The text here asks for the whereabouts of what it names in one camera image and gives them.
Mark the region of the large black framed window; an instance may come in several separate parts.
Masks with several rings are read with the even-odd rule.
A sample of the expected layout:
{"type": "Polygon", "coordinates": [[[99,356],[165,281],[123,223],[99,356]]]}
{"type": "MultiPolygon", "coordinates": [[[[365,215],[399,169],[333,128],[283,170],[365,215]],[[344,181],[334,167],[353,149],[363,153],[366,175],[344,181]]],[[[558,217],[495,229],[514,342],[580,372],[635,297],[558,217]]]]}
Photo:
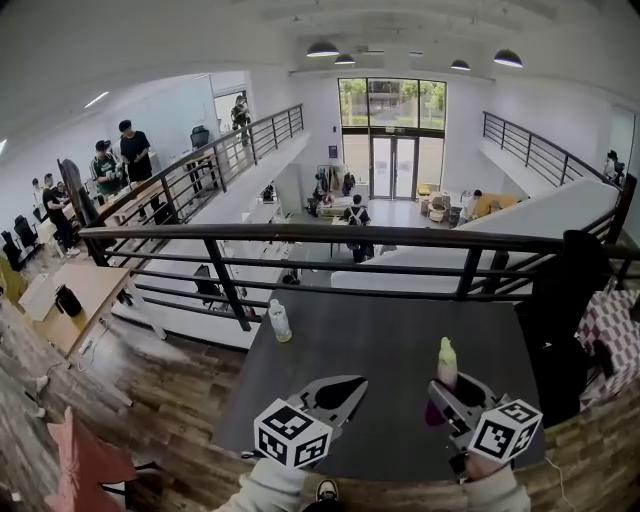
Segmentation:
{"type": "Polygon", "coordinates": [[[443,131],[446,84],[396,78],[338,80],[343,127],[399,127],[443,131]]]}

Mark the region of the purple eggplant with green stem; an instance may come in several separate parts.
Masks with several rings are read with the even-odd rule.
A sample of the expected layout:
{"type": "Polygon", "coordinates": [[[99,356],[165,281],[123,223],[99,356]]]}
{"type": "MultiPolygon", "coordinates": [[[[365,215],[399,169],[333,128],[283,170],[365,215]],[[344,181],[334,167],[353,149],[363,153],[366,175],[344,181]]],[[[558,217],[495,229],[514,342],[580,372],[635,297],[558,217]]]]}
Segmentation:
{"type": "MultiPolygon", "coordinates": [[[[440,342],[435,381],[447,391],[454,393],[458,378],[457,356],[451,340],[443,337],[440,342]]],[[[429,427],[437,427],[445,422],[434,399],[434,393],[429,390],[429,401],[425,411],[425,421],[429,427]]]]}

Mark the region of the white flat box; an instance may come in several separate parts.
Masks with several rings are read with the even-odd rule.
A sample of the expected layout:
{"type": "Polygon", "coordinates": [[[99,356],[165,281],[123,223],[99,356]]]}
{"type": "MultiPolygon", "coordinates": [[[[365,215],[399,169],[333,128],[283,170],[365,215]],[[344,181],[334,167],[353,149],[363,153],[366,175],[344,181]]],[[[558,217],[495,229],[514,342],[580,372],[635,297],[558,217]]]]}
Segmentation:
{"type": "Polygon", "coordinates": [[[57,288],[52,274],[38,274],[20,297],[19,304],[32,320],[43,321],[54,307],[57,288]]]}

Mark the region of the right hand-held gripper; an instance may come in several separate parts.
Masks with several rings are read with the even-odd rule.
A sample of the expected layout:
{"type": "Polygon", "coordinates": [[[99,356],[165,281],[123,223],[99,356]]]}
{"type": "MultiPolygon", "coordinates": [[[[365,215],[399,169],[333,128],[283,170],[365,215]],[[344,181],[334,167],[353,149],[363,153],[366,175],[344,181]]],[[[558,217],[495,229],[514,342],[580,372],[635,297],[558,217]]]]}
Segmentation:
{"type": "Polygon", "coordinates": [[[451,441],[459,453],[475,454],[500,466],[528,449],[542,423],[543,414],[539,410],[515,399],[482,412],[476,426],[470,427],[467,406],[496,406],[500,395],[462,372],[457,376],[457,397],[439,380],[429,382],[428,396],[430,427],[447,423],[458,435],[451,441]]]}

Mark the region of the clothes rack with garments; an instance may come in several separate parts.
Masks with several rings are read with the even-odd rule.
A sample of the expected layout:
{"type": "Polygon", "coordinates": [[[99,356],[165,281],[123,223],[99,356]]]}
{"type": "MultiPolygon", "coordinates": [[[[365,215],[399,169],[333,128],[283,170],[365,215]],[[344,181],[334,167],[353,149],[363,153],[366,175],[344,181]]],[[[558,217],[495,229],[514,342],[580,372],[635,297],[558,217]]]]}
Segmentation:
{"type": "Polygon", "coordinates": [[[320,196],[334,191],[340,191],[343,196],[348,196],[356,184],[355,177],[346,164],[318,166],[315,180],[314,193],[320,196]]]}

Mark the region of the black metal railing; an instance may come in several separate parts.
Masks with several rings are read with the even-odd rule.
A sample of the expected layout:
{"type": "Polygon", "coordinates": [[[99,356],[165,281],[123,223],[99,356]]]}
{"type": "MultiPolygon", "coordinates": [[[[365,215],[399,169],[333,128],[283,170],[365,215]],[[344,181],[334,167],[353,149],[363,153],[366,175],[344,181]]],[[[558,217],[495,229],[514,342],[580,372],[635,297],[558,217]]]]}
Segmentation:
{"type": "Polygon", "coordinates": [[[612,187],[617,198],[611,211],[588,224],[586,230],[610,243],[620,236],[636,191],[637,182],[633,177],[624,178],[617,184],[603,171],[596,170],[547,138],[487,111],[483,112],[482,137],[514,157],[526,173],[540,178],[545,186],[557,189],[589,179],[612,187]]]}
{"type": "MultiPolygon", "coordinates": [[[[205,198],[200,198],[198,200],[197,207],[189,208],[187,210],[188,214],[186,219],[181,222],[170,220],[168,214],[163,213],[161,216],[155,216],[152,223],[145,223],[144,221],[143,223],[165,225],[169,223],[177,224],[188,222],[191,217],[194,216],[200,208],[204,207],[208,201],[220,193],[225,193],[235,179],[239,178],[243,173],[251,168],[257,166],[259,162],[270,153],[279,150],[281,146],[287,144],[288,141],[294,139],[304,130],[303,106],[297,104],[281,110],[247,125],[246,130],[249,135],[249,144],[247,147],[243,147],[241,145],[240,131],[232,131],[216,140],[210,141],[207,145],[199,149],[194,149],[174,159],[174,161],[165,169],[174,162],[185,157],[195,158],[212,154],[216,158],[218,164],[220,188],[216,192],[208,193],[205,198]]],[[[98,212],[98,209],[109,199],[106,199],[100,206],[95,205],[94,201],[92,199],[91,200],[98,212]]],[[[79,222],[71,201],[65,206],[64,212],[66,214],[70,214],[72,219],[79,222]]],[[[102,224],[105,223],[99,221],[97,218],[91,226],[102,224]]]]}
{"type": "Polygon", "coordinates": [[[564,251],[560,239],[521,235],[497,235],[490,233],[428,231],[418,228],[311,226],[303,224],[224,224],[224,225],[171,225],[151,227],[91,227],[80,232],[96,262],[107,264],[109,258],[119,257],[124,262],[136,259],[164,260],[181,263],[210,264],[215,276],[210,283],[222,289],[220,295],[192,293],[192,298],[212,304],[227,303],[230,307],[225,317],[236,320],[243,329],[250,323],[260,322],[254,314],[256,308],[267,308],[263,300],[241,297],[240,289],[278,290],[280,284],[265,280],[235,278],[234,267],[273,268],[280,270],[349,271],[356,274],[397,275],[412,277],[445,277],[454,279],[450,292],[397,291],[388,286],[367,288],[312,287],[304,285],[302,291],[349,296],[368,296],[398,299],[428,299],[441,301],[514,302],[528,299],[525,286],[531,284],[541,269],[557,259],[564,251]],[[130,239],[141,242],[157,240],[199,241],[206,248],[206,255],[145,253],[139,249],[123,250],[130,239]],[[456,265],[436,267],[431,264],[390,265],[365,263],[345,264],[305,262],[301,260],[244,258],[223,255],[218,243],[224,241],[274,242],[274,243],[326,243],[330,246],[350,242],[364,242],[373,246],[403,246],[430,249],[447,249],[461,253],[463,260],[456,265]]]}

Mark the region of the light wooden desk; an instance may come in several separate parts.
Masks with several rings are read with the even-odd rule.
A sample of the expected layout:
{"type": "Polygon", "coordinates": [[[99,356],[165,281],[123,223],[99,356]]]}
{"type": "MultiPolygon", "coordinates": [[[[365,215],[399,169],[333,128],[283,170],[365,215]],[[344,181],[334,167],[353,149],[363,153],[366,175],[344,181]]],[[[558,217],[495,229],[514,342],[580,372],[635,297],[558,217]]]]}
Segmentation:
{"type": "Polygon", "coordinates": [[[135,307],[142,312],[158,337],[166,338],[164,329],[144,301],[128,269],[66,263],[52,275],[58,286],[66,285],[74,292],[82,305],[82,312],[76,317],[69,317],[61,314],[54,303],[43,321],[34,321],[24,313],[27,324],[54,348],[56,362],[68,360],[122,292],[132,297],[135,307]]]}

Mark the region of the checkered cloth covered table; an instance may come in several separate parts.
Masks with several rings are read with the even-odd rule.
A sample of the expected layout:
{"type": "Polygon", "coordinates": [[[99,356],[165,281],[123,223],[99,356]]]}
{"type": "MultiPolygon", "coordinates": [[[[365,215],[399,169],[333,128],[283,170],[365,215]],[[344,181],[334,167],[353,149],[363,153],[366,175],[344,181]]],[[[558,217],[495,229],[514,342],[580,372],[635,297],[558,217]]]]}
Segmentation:
{"type": "Polygon", "coordinates": [[[600,374],[586,387],[580,396],[581,410],[612,398],[640,379],[640,322],[630,316],[639,297],[637,290],[615,290],[596,291],[590,299],[576,336],[590,355],[596,340],[604,344],[611,354],[613,375],[600,374]]]}

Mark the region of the long wooden workbench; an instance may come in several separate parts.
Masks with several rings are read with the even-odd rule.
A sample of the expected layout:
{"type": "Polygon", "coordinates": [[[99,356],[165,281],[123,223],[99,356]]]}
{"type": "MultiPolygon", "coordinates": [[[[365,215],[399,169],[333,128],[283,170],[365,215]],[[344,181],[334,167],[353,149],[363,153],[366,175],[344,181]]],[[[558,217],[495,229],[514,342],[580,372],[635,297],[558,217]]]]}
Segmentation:
{"type": "Polygon", "coordinates": [[[145,223],[167,213],[170,220],[183,221],[189,208],[220,188],[216,158],[212,155],[185,157],[153,175],[142,184],[131,185],[98,209],[98,220],[115,226],[134,222],[139,211],[145,223]]]}

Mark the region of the pink cloth draped chair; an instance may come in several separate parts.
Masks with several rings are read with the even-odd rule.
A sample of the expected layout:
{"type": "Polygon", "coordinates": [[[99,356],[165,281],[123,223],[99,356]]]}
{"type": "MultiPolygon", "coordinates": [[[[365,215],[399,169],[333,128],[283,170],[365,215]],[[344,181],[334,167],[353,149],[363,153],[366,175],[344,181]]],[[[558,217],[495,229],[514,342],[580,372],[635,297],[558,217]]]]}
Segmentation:
{"type": "Polygon", "coordinates": [[[63,422],[47,428],[60,465],[57,491],[45,498],[52,512],[125,512],[130,498],[117,486],[159,468],[155,462],[134,465],[126,450],[96,437],[72,407],[66,408],[63,422]]]}

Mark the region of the person's right forearm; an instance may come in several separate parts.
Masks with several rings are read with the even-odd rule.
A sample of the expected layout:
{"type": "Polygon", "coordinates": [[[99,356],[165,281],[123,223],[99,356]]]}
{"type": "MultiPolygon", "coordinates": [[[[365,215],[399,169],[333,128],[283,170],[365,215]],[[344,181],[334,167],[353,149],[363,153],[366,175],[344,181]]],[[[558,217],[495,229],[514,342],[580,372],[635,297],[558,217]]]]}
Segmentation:
{"type": "Polygon", "coordinates": [[[531,512],[527,489],[517,481],[510,464],[470,452],[462,487],[467,512],[531,512]]]}

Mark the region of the dark jug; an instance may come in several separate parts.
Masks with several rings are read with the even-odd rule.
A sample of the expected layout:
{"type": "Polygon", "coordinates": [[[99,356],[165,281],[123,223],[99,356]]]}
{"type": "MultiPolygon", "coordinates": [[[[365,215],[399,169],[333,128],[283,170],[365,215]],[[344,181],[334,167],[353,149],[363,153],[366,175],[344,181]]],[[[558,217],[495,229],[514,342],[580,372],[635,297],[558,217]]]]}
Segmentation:
{"type": "Polygon", "coordinates": [[[78,316],[83,308],[74,292],[66,285],[60,285],[55,291],[54,303],[61,314],[78,316]]]}

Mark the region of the glass entrance double door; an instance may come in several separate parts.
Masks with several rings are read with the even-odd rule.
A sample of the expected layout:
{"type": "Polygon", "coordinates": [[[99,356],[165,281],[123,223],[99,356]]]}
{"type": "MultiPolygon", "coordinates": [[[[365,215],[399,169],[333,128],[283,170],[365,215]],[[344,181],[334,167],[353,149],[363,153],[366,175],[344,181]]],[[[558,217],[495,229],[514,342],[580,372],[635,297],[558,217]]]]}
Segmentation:
{"type": "Polygon", "coordinates": [[[415,137],[372,138],[370,188],[374,199],[416,199],[418,149],[415,137]]]}

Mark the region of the dark grey table top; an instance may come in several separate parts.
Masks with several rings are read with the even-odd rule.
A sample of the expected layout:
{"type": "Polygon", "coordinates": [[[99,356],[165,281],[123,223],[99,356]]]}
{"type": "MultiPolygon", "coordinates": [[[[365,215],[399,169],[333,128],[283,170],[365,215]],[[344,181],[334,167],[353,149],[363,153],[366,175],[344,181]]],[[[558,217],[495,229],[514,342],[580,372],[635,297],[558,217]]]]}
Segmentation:
{"type": "Polygon", "coordinates": [[[241,452],[255,417],[278,398],[335,375],[361,375],[368,389],[319,470],[334,477],[414,484],[448,480],[449,432],[424,420],[427,386],[442,338],[459,369],[497,393],[539,402],[528,350],[507,303],[390,299],[281,291],[292,338],[258,329],[212,437],[241,452]]]}

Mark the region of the person's left forearm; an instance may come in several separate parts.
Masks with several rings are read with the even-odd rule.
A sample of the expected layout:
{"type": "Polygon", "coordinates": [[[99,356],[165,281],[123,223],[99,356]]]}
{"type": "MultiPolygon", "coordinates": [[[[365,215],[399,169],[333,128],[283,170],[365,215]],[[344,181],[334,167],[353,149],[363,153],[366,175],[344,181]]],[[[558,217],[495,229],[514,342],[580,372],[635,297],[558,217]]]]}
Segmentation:
{"type": "Polygon", "coordinates": [[[213,512],[298,512],[308,473],[261,459],[239,479],[240,489],[213,512]]]}

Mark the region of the clear plastic drink bottle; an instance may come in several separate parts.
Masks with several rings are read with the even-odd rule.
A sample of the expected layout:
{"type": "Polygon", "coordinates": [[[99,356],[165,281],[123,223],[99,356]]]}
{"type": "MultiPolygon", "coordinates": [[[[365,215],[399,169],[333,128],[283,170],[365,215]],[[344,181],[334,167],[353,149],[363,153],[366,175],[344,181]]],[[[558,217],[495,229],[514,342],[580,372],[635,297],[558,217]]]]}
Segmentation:
{"type": "Polygon", "coordinates": [[[292,338],[292,331],[289,326],[285,307],[278,299],[271,299],[268,314],[276,339],[281,343],[286,343],[292,338]]]}

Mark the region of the yellow sofa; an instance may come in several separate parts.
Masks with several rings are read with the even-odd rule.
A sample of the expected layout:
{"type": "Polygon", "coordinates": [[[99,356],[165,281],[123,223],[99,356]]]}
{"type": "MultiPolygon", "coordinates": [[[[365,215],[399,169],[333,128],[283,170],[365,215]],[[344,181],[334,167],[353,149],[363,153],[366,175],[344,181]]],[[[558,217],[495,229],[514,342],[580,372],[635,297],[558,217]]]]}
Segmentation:
{"type": "Polygon", "coordinates": [[[493,213],[510,208],[511,206],[514,206],[520,202],[521,200],[516,196],[493,193],[483,194],[476,203],[473,211],[473,216],[475,218],[485,217],[487,215],[491,215],[493,213]]]}

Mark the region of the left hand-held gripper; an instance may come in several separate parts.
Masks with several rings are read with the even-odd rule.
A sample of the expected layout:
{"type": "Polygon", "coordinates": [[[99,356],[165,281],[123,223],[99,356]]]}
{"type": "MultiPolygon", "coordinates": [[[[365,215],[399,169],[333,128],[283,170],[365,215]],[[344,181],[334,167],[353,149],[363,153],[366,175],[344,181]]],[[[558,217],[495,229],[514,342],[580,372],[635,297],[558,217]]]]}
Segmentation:
{"type": "Polygon", "coordinates": [[[278,398],[254,420],[254,447],[267,459],[288,469],[302,469],[326,458],[343,425],[355,415],[368,389],[368,380],[338,375],[315,380],[301,397],[278,398]],[[318,419],[319,410],[332,408],[329,419],[318,419]]]}

